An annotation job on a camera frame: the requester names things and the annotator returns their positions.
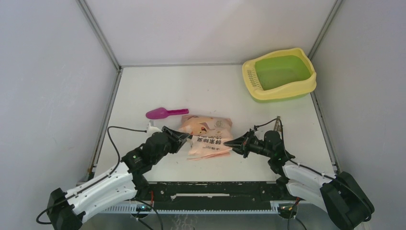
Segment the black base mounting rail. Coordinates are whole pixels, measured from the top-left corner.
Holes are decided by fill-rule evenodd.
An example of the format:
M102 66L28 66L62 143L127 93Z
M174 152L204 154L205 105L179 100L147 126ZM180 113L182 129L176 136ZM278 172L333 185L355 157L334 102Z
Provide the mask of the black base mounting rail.
M266 202L295 202L276 182L150 182L138 199L157 207L264 207Z

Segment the black sealing clip strip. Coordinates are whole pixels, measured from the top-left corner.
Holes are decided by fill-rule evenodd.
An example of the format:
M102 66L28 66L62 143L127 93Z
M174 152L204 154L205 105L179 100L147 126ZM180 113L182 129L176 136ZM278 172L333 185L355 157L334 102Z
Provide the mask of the black sealing clip strip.
M281 133L282 130L283 130L283 127L282 127L281 117L277 116L275 125L274 125L274 131Z

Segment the magenta plastic scoop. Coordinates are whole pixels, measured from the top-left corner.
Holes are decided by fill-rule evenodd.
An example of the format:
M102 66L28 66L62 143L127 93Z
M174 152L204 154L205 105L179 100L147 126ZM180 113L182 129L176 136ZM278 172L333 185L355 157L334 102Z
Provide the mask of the magenta plastic scoop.
M168 116L173 115L186 115L189 113L189 109L179 109L179 110L167 110L166 108L160 107L146 113L146 118L150 120L165 119Z

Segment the pink cat litter bag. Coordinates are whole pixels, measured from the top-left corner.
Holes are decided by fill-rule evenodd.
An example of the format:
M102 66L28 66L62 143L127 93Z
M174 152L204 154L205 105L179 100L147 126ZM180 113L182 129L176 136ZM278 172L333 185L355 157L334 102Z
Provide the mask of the pink cat litter bag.
M233 139L231 128L229 118L183 115L178 130L190 134L188 159L199 161L230 156L231 148L225 146L224 142Z

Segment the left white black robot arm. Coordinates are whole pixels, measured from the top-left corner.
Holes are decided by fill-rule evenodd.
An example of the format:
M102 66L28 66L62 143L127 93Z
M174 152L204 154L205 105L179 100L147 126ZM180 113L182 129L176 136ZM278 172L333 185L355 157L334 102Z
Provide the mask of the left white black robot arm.
M75 188L58 188L50 194L44 213L54 229L78 230L111 206L148 197L150 188L144 174L167 154L177 153L191 136L166 126L149 127L145 132L149 135L145 142L119 157L106 172Z

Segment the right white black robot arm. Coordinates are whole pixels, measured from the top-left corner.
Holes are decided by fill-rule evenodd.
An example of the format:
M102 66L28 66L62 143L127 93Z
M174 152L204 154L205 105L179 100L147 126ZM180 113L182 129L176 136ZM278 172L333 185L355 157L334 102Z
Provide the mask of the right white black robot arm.
M250 130L223 144L244 158L250 153L268 157L270 169L280 176L277 195L282 199L298 197L319 207L340 230L353 230L371 220L374 206L351 174L318 172L294 162L281 133L267 131L260 140Z

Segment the yellow green litter box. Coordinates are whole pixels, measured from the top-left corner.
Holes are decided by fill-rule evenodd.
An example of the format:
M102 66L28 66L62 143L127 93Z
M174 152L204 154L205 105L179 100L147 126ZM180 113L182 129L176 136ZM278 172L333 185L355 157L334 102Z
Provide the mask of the yellow green litter box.
M317 86L315 68L298 47L246 61L242 76L251 98L258 103L300 98Z

